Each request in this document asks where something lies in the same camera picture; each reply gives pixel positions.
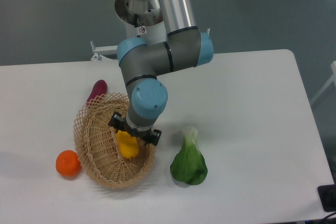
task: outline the white table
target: white table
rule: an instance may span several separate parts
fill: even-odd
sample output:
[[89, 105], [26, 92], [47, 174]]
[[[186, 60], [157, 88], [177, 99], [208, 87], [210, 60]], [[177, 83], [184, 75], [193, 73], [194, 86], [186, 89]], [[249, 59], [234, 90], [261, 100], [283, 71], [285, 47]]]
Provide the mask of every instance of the white table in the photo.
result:
[[[0, 222], [272, 223], [322, 218], [317, 187], [332, 184], [290, 51], [215, 55], [159, 77], [169, 100], [155, 165], [136, 188], [108, 191], [85, 173], [66, 180], [57, 155], [73, 149], [73, 120], [98, 79], [125, 92], [118, 63], [0, 67]], [[208, 167], [183, 187], [169, 166], [183, 125], [199, 130]]]

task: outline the metal bracket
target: metal bracket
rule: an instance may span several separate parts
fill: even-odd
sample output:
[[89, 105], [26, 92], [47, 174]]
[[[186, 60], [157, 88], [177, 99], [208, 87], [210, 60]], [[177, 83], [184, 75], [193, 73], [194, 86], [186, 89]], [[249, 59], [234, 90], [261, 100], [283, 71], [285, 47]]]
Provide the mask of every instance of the metal bracket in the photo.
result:
[[93, 56], [91, 61], [96, 60], [110, 60], [117, 58], [117, 47], [118, 46], [108, 46], [108, 47], [95, 47], [93, 41], [90, 41]]

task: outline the leafy green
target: leafy green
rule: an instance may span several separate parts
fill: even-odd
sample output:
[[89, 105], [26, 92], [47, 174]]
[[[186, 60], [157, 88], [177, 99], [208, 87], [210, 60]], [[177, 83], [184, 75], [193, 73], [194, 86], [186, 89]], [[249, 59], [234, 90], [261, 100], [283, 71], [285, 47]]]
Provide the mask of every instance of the leafy green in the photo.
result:
[[193, 126], [187, 126], [182, 133], [184, 142], [170, 166], [170, 171], [177, 181], [199, 185], [205, 180], [208, 169], [197, 146], [198, 131]]

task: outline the blue joint cap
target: blue joint cap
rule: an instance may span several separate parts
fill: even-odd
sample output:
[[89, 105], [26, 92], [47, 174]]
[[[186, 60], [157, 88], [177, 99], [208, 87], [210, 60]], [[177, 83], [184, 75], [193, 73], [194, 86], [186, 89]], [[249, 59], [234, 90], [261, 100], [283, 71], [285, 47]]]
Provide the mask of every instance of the blue joint cap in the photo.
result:
[[129, 38], [125, 39], [122, 42], [119, 43], [117, 47], [117, 57], [118, 62], [120, 65], [120, 62], [122, 58], [133, 48], [139, 46], [139, 45], [147, 45], [146, 41], [142, 38], [136, 37], [136, 38]]
[[201, 49], [196, 67], [209, 63], [214, 57], [214, 46], [208, 33], [201, 33]]
[[156, 119], [166, 108], [168, 92], [156, 79], [148, 78], [135, 86], [132, 105], [136, 113], [145, 119]]

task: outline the black object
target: black object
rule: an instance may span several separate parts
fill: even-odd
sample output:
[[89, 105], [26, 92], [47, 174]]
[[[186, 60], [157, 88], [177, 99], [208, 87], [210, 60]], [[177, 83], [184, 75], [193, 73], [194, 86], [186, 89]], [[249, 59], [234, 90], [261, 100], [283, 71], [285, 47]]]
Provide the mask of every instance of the black object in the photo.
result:
[[121, 114], [115, 111], [112, 115], [110, 122], [108, 123], [110, 127], [115, 128], [115, 132], [126, 131], [131, 136], [139, 137], [145, 141], [145, 144], [152, 144], [157, 146], [162, 131], [159, 130], [147, 130], [147, 131], [138, 131], [137, 129], [132, 129], [127, 124], [125, 118], [121, 117]]
[[336, 185], [325, 185], [317, 188], [323, 210], [326, 212], [336, 211]]

